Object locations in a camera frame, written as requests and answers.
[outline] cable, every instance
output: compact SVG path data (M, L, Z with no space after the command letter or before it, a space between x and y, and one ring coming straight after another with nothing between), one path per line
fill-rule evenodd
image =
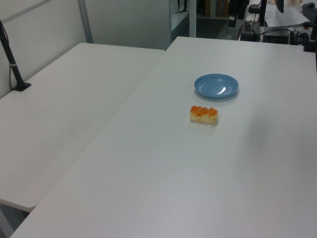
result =
M0 20L0 27L3 29L4 31L4 34L5 34L5 37L6 37L6 40L8 41L8 45L9 45L9 37L8 37L8 34L6 33L6 30ZM12 85L11 85L11 66L9 65L9 85L10 85L10 89L12 91Z
M293 30L293 33L298 33L299 35L301 35L302 33L301 32L299 32L298 30L296 30L296 29L294 29Z
M237 35L237 40L239 39L240 37L240 34L241 34L241 31L242 31L242 27L243 27L244 24L242 24L242 26L240 27L239 31L238 31L238 35Z
M9 65L9 85L10 85L10 89L12 91L13 89L12 89L12 86L11 86L11 66L10 65Z
M275 31L289 31L290 33L292 33L292 31L289 30L289 29L283 29L283 28L281 28L281 29L270 29L270 30L267 30L267 31L262 32L262 33L260 34L260 36L261 36L261 35L264 35L264 34L266 34L266 33L271 33L271 32L275 32Z
M254 19L253 19L253 24L252 24L252 31L253 31L254 22L256 21L256 17L257 17L257 13L254 14Z
M177 3L178 3L178 12L176 12L175 14L187 12L187 0L184 0L184 9L182 11L179 10L180 0L177 0Z

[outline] bread roll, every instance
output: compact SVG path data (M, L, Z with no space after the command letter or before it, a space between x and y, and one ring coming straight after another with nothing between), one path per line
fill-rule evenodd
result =
M190 110L190 120L204 123L215 123L217 121L218 111L214 108L203 108L192 106Z

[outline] orange topping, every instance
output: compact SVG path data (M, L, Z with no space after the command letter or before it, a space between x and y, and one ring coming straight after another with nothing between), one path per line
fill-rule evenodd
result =
M209 117L213 117L218 114L218 111L214 108L203 108L192 106L190 112L195 115L196 117L201 117L202 115L208 115Z

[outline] table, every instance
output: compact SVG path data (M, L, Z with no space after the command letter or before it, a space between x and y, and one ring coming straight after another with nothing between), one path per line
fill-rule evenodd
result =
M197 95L208 73L238 95ZM315 237L316 75L296 46L178 37L12 238Z
M79 44L0 100L0 203L31 211L164 51Z

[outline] blue plate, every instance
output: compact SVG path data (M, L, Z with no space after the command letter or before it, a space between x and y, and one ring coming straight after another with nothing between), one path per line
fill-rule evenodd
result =
M226 98L235 94L239 83L225 74L207 74L195 81L196 92L208 98Z

